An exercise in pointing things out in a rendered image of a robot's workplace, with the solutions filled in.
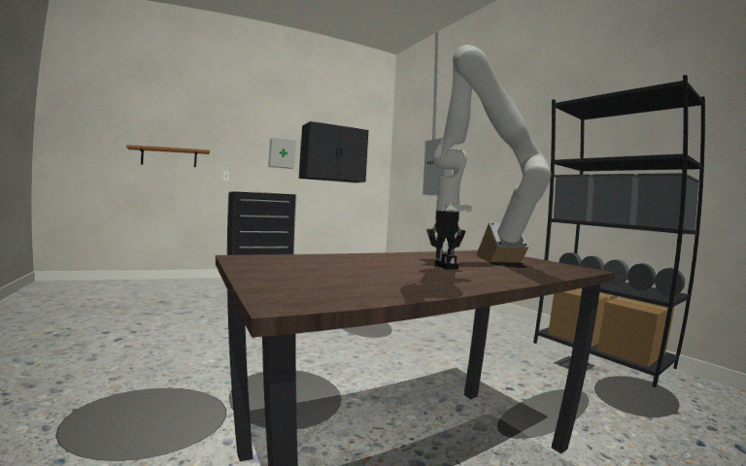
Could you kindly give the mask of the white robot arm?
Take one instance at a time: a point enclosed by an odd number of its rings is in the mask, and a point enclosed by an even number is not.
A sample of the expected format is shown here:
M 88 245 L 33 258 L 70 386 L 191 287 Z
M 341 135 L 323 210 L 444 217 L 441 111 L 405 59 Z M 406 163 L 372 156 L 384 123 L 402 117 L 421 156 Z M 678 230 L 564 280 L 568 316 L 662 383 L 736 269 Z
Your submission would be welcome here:
M 520 241 L 537 202 L 551 179 L 544 156 L 530 138 L 525 121 L 516 105 L 496 78 L 486 55 L 478 48 L 464 45 L 453 57 L 453 88 L 445 132 L 434 154 L 434 164 L 451 169 L 451 176 L 438 182 L 436 211 L 471 212 L 470 205 L 459 203 L 459 188 L 467 156 L 452 145 L 466 139 L 470 120 L 472 88 L 479 96 L 485 112 L 498 135 L 516 154 L 523 178 L 516 186 L 498 227 L 501 239 L 509 243 Z M 447 204 L 448 203 L 448 204 Z

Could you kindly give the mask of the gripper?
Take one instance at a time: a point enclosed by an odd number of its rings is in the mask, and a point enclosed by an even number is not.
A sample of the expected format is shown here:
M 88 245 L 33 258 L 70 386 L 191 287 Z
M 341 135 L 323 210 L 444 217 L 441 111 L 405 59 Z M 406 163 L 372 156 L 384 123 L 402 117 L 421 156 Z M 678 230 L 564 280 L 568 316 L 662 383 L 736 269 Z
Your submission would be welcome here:
M 426 229 L 431 245 L 436 247 L 437 260 L 442 260 L 442 248 L 446 238 L 449 254 L 454 255 L 454 249 L 460 246 L 465 230 L 458 228 L 458 219 L 459 212 L 436 211 L 436 223 L 434 227 Z M 437 239 L 435 238 L 435 230 L 438 234 Z M 455 237 L 456 233 L 457 236 Z

